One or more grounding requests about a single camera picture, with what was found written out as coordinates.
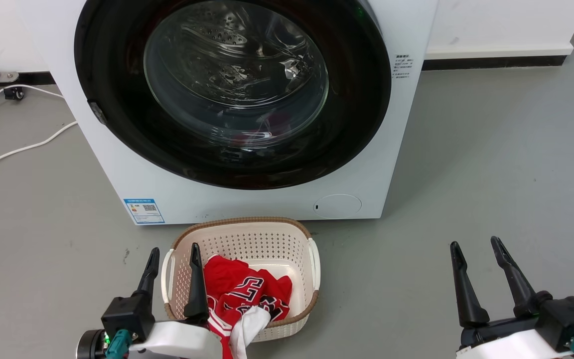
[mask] brown basket rim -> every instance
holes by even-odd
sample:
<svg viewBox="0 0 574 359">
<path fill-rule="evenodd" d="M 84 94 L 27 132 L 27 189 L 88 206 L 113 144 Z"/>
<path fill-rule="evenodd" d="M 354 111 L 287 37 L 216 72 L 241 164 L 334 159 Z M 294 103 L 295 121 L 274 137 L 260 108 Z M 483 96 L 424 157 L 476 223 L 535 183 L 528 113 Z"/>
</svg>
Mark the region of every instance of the brown basket rim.
<svg viewBox="0 0 574 359">
<path fill-rule="evenodd" d="M 230 218 L 230 219 L 222 219 L 222 220 L 213 220 L 210 222 L 205 222 L 205 223 L 198 223 L 193 225 L 192 227 L 187 228 L 175 241 L 174 243 L 171 245 L 171 248 L 173 250 L 176 250 L 176 248 L 178 247 L 178 244 L 180 244 L 180 241 L 183 240 L 183 238 L 187 237 L 187 235 L 189 235 L 192 232 L 196 232 L 199 229 L 205 229 L 205 228 L 209 228 L 209 227 L 216 227 L 219 225 L 226 225 L 226 224 L 238 224 L 238 223 L 259 223 L 259 222 L 274 222 L 274 223 L 289 223 L 291 225 L 294 225 L 295 227 L 298 227 L 298 229 L 300 229 L 303 234 L 305 234 L 305 236 L 307 238 L 311 238 L 311 234 L 309 233 L 309 230 L 307 230 L 307 228 L 305 228 L 305 226 L 293 219 L 290 218 L 284 218 L 284 217 L 262 217 L 262 216 L 258 216 L 258 217 L 241 217 L 241 218 Z M 316 302 L 318 300 L 318 290 L 314 291 L 313 295 L 311 296 L 311 300 L 309 302 L 309 305 L 307 306 L 307 308 L 305 308 L 305 310 L 298 314 L 297 316 L 293 317 L 293 318 L 287 318 L 281 321 L 274 321 L 271 322 L 267 325 L 266 329 L 269 328 L 275 328 L 275 327 L 281 327 L 283 325 L 291 325 L 294 323 L 297 323 L 301 320 L 303 320 L 306 316 L 308 316 L 310 314 L 310 312 L 314 309 L 314 307 L 316 306 Z M 178 320 L 178 318 L 176 318 L 176 316 L 174 315 L 172 309 L 171 309 L 171 305 L 169 303 L 166 303 L 164 305 L 165 307 L 165 311 L 168 315 L 168 317 L 171 320 Z"/>
</svg>

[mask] washing machine door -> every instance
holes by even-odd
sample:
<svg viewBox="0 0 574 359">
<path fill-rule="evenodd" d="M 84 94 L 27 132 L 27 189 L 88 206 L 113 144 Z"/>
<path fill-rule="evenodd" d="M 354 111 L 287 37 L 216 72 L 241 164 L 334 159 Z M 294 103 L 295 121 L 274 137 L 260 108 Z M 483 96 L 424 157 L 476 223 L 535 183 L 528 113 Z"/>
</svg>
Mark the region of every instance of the washing machine door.
<svg viewBox="0 0 574 359">
<path fill-rule="evenodd" d="M 357 0 L 89 0 L 75 61 L 94 114 L 125 145 L 228 188 L 337 170 L 390 98 L 385 45 Z"/>
</svg>

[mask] beige plastic basket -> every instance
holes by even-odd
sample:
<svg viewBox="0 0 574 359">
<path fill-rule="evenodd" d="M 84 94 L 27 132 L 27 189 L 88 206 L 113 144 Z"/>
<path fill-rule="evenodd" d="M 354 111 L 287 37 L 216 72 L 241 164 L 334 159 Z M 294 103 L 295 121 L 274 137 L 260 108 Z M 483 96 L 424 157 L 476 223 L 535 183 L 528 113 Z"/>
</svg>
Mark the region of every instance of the beige plastic basket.
<svg viewBox="0 0 574 359">
<path fill-rule="evenodd" d="M 320 258 L 316 243 L 301 223 L 288 218 L 249 217 L 217 220 L 189 227 L 174 241 L 163 260 L 161 290 L 165 311 L 182 320 L 189 297 L 192 243 L 201 248 L 203 265 L 212 255 L 239 259 L 274 277 L 289 275 L 293 284 L 289 315 L 271 322 L 254 339 L 271 341 L 293 336 L 307 323 L 320 287 Z"/>
</svg>

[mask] gray floor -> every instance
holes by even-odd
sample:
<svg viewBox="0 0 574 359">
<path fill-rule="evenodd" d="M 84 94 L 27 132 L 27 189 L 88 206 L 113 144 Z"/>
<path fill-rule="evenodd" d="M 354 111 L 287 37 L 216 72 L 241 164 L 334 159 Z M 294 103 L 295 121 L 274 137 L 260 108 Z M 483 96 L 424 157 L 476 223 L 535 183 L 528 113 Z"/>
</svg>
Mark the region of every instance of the gray floor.
<svg viewBox="0 0 574 359">
<path fill-rule="evenodd" d="M 37 92 L 1 103 L 0 154 L 72 120 Z M 574 53 L 561 68 L 423 73 L 383 218 L 306 225 L 319 305 L 250 359 L 454 357 L 453 240 L 492 319 L 512 300 L 491 235 L 536 290 L 574 295 Z M 132 225 L 78 128 L 1 162 L 0 358 L 69 358 L 184 228 Z M 158 292 L 154 311 L 165 318 Z"/>
</svg>

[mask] washing machine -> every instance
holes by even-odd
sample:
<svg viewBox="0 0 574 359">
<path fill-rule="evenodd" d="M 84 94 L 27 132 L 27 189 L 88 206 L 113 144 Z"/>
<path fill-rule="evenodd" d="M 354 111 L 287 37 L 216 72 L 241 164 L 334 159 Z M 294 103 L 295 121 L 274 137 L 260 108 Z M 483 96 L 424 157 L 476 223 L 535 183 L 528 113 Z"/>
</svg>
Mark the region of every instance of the washing machine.
<svg viewBox="0 0 574 359">
<path fill-rule="evenodd" d="M 136 225 L 382 215 L 437 0 L 17 5 Z"/>
</svg>

